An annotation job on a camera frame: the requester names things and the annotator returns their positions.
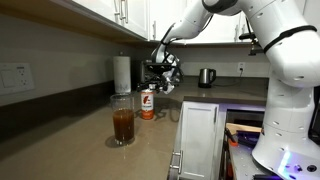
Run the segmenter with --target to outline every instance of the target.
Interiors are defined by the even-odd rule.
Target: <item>electric kettle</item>
[[[211,84],[216,79],[216,70],[214,69],[200,69],[198,87],[211,88]]]

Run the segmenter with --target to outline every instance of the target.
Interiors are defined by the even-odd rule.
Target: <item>wall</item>
[[[169,48],[181,61],[185,75],[198,76],[201,68],[213,68],[217,76],[237,77],[238,62],[245,62],[244,77],[269,77],[270,63],[264,54],[248,56],[249,48]],[[141,52],[140,59],[150,59],[153,49]]]
[[[113,80],[112,56],[127,46],[0,15],[0,63],[30,63],[35,89],[0,95],[0,106]]]

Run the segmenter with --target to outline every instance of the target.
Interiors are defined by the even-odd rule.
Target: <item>light switch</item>
[[[1,77],[4,88],[10,88],[15,86],[14,82],[14,74],[11,70],[3,70],[1,71]]]

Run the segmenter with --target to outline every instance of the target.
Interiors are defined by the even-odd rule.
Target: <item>electrical outlet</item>
[[[238,73],[244,72],[245,67],[246,67],[246,63],[245,62],[239,62],[238,63],[238,68],[237,68],[237,72]]]
[[[31,89],[34,84],[28,63],[0,63],[0,95]]]

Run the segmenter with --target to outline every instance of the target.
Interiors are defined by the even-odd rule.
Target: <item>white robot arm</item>
[[[178,82],[173,70],[178,63],[166,46],[175,38],[196,37],[212,14],[231,16],[240,11],[246,14],[273,68],[263,131],[253,158],[283,179],[318,180],[320,148],[308,138],[308,129],[315,107],[313,87],[320,85],[320,38],[294,0],[195,0],[152,53],[148,69],[161,78],[141,87],[163,86],[161,90],[170,92],[174,81]]]

